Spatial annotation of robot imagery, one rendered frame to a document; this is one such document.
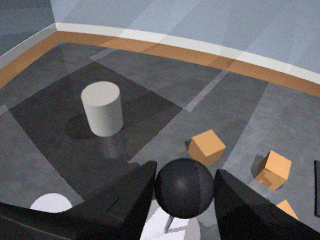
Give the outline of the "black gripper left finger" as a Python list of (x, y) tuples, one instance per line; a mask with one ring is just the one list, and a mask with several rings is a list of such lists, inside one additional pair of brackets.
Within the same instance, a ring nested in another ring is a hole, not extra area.
[(156, 161), (63, 212), (0, 203), (0, 240), (141, 240), (149, 215)]

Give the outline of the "glass french press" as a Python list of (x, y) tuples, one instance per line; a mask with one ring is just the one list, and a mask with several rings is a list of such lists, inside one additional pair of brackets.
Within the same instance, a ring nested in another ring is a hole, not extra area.
[(200, 240), (196, 217), (215, 197), (212, 173), (196, 159), (177, 159), (161, 168), (155, 180), (155, 199), (141, 240)]

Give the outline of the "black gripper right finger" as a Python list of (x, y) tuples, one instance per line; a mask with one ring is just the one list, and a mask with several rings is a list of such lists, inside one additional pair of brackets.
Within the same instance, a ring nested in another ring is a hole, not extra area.
[(217, 169), (213, 183), (221, 240), (320, 240), (319, 232), (264, 199), (227, 169)]

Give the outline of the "tan cube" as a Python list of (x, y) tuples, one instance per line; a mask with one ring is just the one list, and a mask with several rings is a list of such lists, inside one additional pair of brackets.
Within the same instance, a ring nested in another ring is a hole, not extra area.
[(257, 169), (255, 180), (275, 191), (288, 179), (289, 168), (291, 168), (291, 161), (277, 155), (276, 152), (269, 151)]
[[(288, 215), (292, 215), (292, 217), (295, 217), (295, 219), (297, 219), (295, 212), (293, 212), (293, 209), (289, 208), (289, 207), (291, 207), (291, 205), (289, 205), (287, 203), (287, 200), (281, 201), (281, 203), (277, 204), (276, 207), (283, 209), (283, 211), (285, 211), (285, 213), (288, 213)], [(297, 219), (297, 220), (299, 220), (299, 219)]]
[(205, 167), (208, 167), (208, 165), (219, 161), (224, 148), (224, 143), (221, 143), (219, 137), (217, 137), (211, 129), (211, 131), (192, 137), (188, 153), (192, 159), (196, 159), (200, 161), (201, 164), (204, 164)]

